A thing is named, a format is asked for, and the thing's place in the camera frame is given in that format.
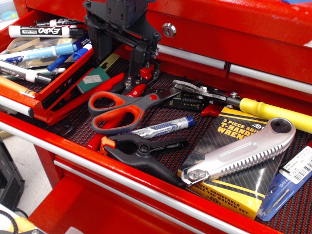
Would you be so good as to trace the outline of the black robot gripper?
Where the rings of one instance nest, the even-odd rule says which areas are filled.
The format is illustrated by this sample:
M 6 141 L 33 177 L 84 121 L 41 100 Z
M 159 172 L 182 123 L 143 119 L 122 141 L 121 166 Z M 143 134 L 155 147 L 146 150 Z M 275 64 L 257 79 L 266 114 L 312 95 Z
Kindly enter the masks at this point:
M 147 21 L 149 3 L 153 0 L 86 0 L 85 21 L 94 51 L 93 66 L 98 67 L 112 52 L 113 40 L 132 47 L 128 76 L 138 77 L 146 63 L 154 65 L 159 73 L 159 61 L 155 59 L 160 33 Z

